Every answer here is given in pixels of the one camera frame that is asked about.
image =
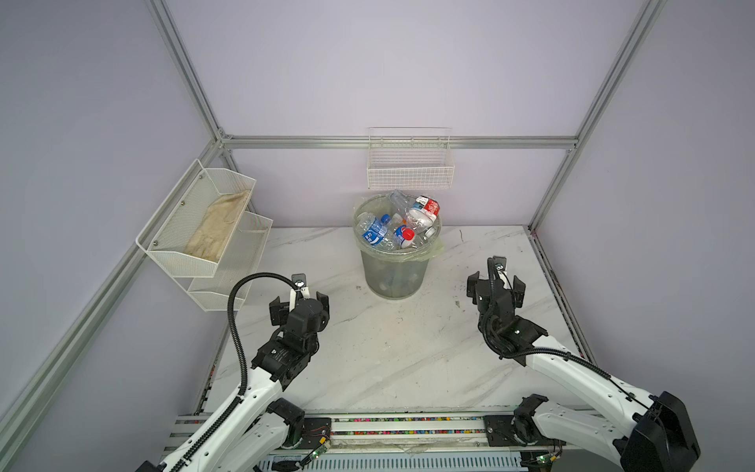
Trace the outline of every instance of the red label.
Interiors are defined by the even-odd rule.
[[[438,216],[438,211],[440,211],[440,205],[438,205],[438,202],[436,202],[433,199],[427,199],[427,203],[422,209],[425,210],[426,213]]]

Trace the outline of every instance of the wall-mounted shelf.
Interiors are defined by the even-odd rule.
[[[244,211],[255,179],[225,168],[205,168],[195,161],[187,170],[197,172],[180,201],[154,234],[149,224],[139,233],[137,245],[156,262],[204,311],[225,311],[231,288],[257,269],[273,220]],[[223,221],[226,228],[214,235],[220,246],[214,257],[187,254],[187,245],[202,225],[210,206],[222,196],[241,194],[238,216]],[[251,283],[236,294],[238,310]]]
[[[370,128],[367,186],[373,190],[451,188],[450,128]]]
[[[205,311],[225,311],[228,295],[236,282],[257,270],[272,225],[273,220],[245,211],[215,277],[192,280],[186,290],[189,296]],[[236,293],[235,310],[243,306],[250,287],[251,282],[246,283]]]

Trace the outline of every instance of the plastic bottle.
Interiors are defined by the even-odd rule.
[[[405,224],[402,224],[393,232],[393,240],[397,248],[411,248],[414,241],[414,231],[412,228],[407,228]]]
[[[362,238],[373,246],[380,245],[381,247],[387,245],[381,244],[385,240],[385,235],[388,232],[388,222],[390,216],[384,214],[383,217],[378,220],[374,214],[364,212],[360,216],[356,217],[356,227],[359,228],[359,232],[362,234]]]
[[[414,204],[414,200],[410,199],[401,190],[394,190],[388,194],[388,200],[393,203],[393,206],[396,207],[396,210],[398,210],[399,214],[402,216],[406,216],[407,210],[409,210]]]
[[[399,211],[399,214],[402,214],[404,216],[404,219],[406,220],[406,226],[411,228],[415,233],[422,233],[433,225],[435,219],[431,218],[428,214],[425,213],[425,211],[423,211],[424,204],[419,205],[416,201],[410,199],[401,190],[394,190],[393,192],[391,192],[388,195],[388,199]]]

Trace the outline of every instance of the light purple wall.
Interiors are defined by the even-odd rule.
[[[454,150],[450,190],[427,190],[444,224],[527,224],[562,150]],[[257,179],[254,208],[277,227],[349,226],[367,190],[366,150],[235,150],[239,170]]]
[[[3,2],[0,64],[3,414],[209,135],[142,0]],[[148,263],[13,471],[159,458],[224,323]]]
[[[174,0],[232,134],[575,134],[642,0]]]
[[[684,401],[693,470],[746,470],[755,5],[670,0],[539,235],[604,368]]]

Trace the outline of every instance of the blue label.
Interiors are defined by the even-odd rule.
[[[377,218],[372,221],[372,225],[362,234],[362,238],[372,245],[378,244],[383,240],[388,228],[385,227]]]

